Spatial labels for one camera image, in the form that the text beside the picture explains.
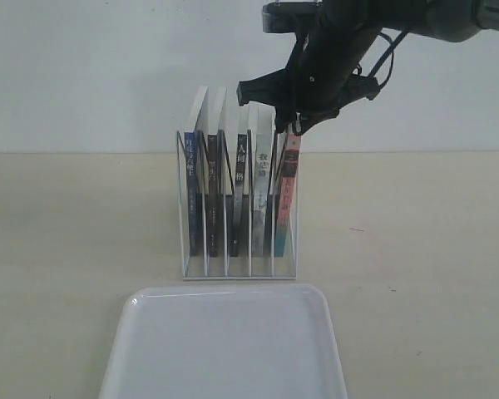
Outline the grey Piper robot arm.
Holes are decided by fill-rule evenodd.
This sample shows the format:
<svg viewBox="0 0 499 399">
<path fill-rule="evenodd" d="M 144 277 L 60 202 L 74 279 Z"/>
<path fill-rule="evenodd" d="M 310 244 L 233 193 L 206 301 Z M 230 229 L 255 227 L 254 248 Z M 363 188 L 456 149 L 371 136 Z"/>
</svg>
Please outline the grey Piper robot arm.
<svg viewBox="0 0 499 399">
<path fill-rule="evenodd" d="M 240 106 L 275 109 L 278 133 L 303 135 L 345 106 L 373 100 L 384 88 L 376 74 L 408 34 L 464 42 L 499 32 L 499 1 L 307 1 L 265 4 L 266 33 L 293 33 L 284 68 L 241 81 Z"/>
</svg>

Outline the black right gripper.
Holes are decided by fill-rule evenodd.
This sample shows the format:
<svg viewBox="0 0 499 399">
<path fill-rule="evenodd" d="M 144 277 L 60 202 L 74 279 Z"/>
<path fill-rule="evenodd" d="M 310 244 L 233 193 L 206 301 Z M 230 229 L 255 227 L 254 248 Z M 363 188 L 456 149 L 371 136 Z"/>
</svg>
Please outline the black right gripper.
<svg viewBox="0 0 499 399">
<path fill-rule="evenodd" d="M 374 75 L 356 73 L 382 30 L 412 31 L 425 17 L 426 1 L 320 1 L 309 31 L 291 32 L 294 47 L 284 68 L 239 82 L 239 106 L 257 102 L 275 110 L 274 132 L 293 124 L 294 135 L 335 119 L 342 107 L 376 96 Z"/>
</svg>

